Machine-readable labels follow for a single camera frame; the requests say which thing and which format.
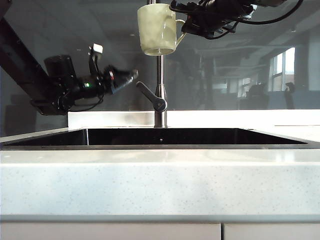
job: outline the faucet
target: faucet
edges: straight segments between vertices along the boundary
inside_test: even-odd
[[[156,0],[147,0],[146,4],[155,4]],[[165,56],[156,57],[156,89],[155,94],[141,81],[136,83],[137,88],[151,101],[154,108],[154,127],[167,128],[167,97],[164,84]]]

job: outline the black robotic arm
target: black robotic arm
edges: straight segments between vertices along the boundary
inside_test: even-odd
[[[92,106],[95,107],[105,94],[116,93],[138,77],[137,70],[121,71],[112,65],[100,71],[98,61],[103,47],[98,44],[89,47],[90,75],[77,76],[69,55],[45,59],[47,74],[3,18],[11,4],[0,0],[0,66],[29,95],[31,104],[42,115],[66,115],[76,100],[98,97]]]
[[[181,31],[198,35],[209,40],[219,39],[226,34],[235,33],[238,23],[265,25],[279,22],[293,14],[304,0],[298,0],[296,5],[285,15],[266,21],[249,21],[258,6],[277,7],[287,0],[200,0],[197,3],[178,3],[173,0],[169,8],[178,13],[187,14]]]

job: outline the sink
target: sink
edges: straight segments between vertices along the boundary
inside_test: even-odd
[[[307,141],[240,128],[82,129],[4,142],[10,149],[313,148]]]

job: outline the cabinet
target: cabinet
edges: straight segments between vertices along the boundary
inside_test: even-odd
[[[220,224],[3,222],[1,240],[221,240]]]
[[[224,240],[319,240],[320,224],[225,224]]]

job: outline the black cable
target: black cable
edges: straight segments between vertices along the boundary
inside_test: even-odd
[[[69,112],[76,113],[76,112],[88,111],[88,110],[91,110],[91,109],[95,108],[96,106],[101,104],[103,101],[104,101],[104,96],[100,96],[99,97],[99,101],[97,103],[95,103],[92,107],[81,109],[81,110],[70,110]]]
[[[300,8],[301,4],[303,3],[304,0],[299,0],[297,2],[297,4],[290,10],[288,11],[285,15],[280,16],[278,18],[275,18],[273,20],[266,20],[266,21],[248,21],[248,20],[240,20],[238,18],[235,18],[234,21],[238,21],[240,23],[243,24],[251,24],[251,25],[266,25],[266,24],[274,24],[277,22],[282,21],[283,19],[286,19],[287,17],[289,17],[291,14],[293,14],[295,11],[298,10],[298,8]]]
[[[239,22],[239,23],[243,23],[243,24],[250,24],[250,25],[266,25],[266,24],[274,24],[277,23],[287,17],[289,17],[290,15],[292,15],[296,10],[298,10],[298,8],[301,6],[301,4],[303,3],[304,0],[298,0],[297,4],[289,11],[287,12],[285,15],[280,16],[278,18],[272,19],[272,20],[266,20],[266,21],[248,21],[248,20],[241,20],[238,17],[229,17],[229,16],[224,16],[222,14],[219,13],[215,13],[215,12],[208,12],[208,11],[189,11],[189,10],[179,10],[177,8],[172,7],[173,2],[172,1],[171,4],[169,5],[169,9],[171,11],[177,12],[177,13],[182,13],[182,14],[208,14],[208,15],[217,15],[219,17],[224,17],[227,18],[227,20],[231,20],[231,21],[235,21],[235,22]]]
[[[220,39],[220,38],[224,37],[225,35],[229,34],[231,31],[233,31],[233,30],[237,27],[237,25],[238,25],[238,24],[239,24],[239,22],[237,21],[237,22],[235,22],[235,23],[234,23],[233,27],[232,27],[232,28],[230,28],[228,31],[226,31],[226,32],[224,32],[224,33],[222,33],[222,34],[220,34],[219,36],[206,37],[206,39],[208,39],[208,40],[216,40],[216,39]]]

